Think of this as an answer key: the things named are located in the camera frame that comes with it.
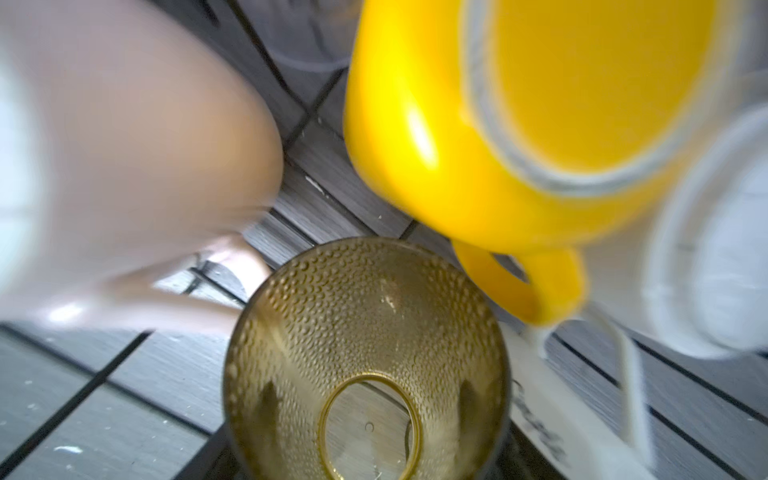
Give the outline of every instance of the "hammered texture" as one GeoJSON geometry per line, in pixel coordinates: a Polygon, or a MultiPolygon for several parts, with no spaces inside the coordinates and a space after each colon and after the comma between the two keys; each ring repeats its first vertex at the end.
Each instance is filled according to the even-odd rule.
{"type": "Polygon", "coordinates": [[[224,404],[255,478],[328,478],[319,418],[346,380],[377,373],[415,406],[410,478],[471,478],[508,415],[501,332],[474,284],[398,240],[313,248],[276,271],[243,311],[227,354],[224,404]]]}

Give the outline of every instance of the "white paint speck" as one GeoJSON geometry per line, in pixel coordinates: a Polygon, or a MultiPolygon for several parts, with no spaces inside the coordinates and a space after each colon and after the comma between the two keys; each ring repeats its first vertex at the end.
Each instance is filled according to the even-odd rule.
{"type": "Polygon", "coordinates": [[[81,449],[80,447],[75,447],[73,445],[61,445],[53,449],[54,452],[56,452],[57,450],[64,450],[65,452],[70,452],[77,455],[80,455],[83,452],[83,449],[81,449]]]}
{"type": "Polygon", "coordinates": [[[305,175],[304,178],[306,178],[306,181],[312,184],[312,186],[315,187],[315,189],[319,191],[321,194],[324,195],[326,193],[325,191],[323,191],[323,188],[320,186],[320,184],[315,182],[315,179],[311,178],[309,175],[305,175]]]}

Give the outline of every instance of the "wooden floor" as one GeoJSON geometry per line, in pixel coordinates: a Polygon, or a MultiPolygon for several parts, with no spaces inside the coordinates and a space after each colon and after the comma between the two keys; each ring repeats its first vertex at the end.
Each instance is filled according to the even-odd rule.
{"type": "MultiPolygon", "coordinates": [[[[200,0],[159,4],[253,83],[279,125],[283,189],[268,218],[247,233],[271,266],[318,243],[368,235],[405,238],[455,263],[444,237],[390,207],[355,175],[341,127],[345,71],[271,71],[224,0],[210,0],[208,13],[200,0]]],[[[231,274],[205,274],[213,282],[184,272],[162,287],[194,287],[193,296],[241,305],[231,274]]],[[[698,362],[637,341],[658,478],[768,478],[768,358],[698,362]]],[[[7,456],[0,478],[171,478],[222,422],[226,348],[226,339],[203,336],[0,326],[0,458],[7,456]]],[[[569,322],[548,350],[552,368],[617,431],[618,372],[608,338],[569,322]]]]}

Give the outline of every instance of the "yellow mug handle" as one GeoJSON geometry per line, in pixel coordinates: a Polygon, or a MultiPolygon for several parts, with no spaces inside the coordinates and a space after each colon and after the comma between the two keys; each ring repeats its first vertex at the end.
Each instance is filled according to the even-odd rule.
{"type": "Polygon", "coordinates": [[[469,278],[491,300],[536,326],[567,320],[583,306],[589,285],[580,253],[573,248],[515,256],[530,283],[509,273],[493,253],[452,240],[453,250],[469,278]]]}

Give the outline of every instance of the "yellow mug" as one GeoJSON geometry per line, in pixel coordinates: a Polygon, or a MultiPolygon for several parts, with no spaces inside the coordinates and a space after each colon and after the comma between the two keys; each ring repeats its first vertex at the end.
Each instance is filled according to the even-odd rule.
{"type": "Polygon", "coordinates": [[[578,246],[633,220],[733,104],[733,0],[365,2],[344,132],[363,180],[453,239],[527,323],[588,296],[578,246]],[[490,252],[513,255],[530,283],[490,252]]]}

